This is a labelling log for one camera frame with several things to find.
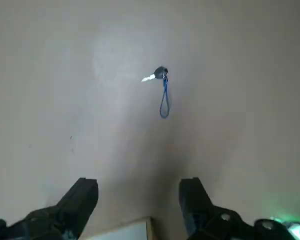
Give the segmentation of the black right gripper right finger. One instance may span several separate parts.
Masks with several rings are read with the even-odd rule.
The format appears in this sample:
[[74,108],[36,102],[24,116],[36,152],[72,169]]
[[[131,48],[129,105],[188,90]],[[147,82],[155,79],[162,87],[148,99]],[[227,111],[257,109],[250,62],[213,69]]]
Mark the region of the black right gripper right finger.
[[197,177],[178,185],[179,205],[189,240],[292,240],[287,228],[274,220],[258,219],[253,225],[234,210],[212,203]]

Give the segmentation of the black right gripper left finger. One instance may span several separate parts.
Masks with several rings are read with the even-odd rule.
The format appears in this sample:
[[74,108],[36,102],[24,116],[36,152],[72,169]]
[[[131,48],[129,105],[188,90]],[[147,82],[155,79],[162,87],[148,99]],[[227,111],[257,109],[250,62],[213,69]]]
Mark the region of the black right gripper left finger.
[[34,210],[10,226],[0,219],[0,240],[77,240],[98,199],[97,180],[81,177],[57,204]]

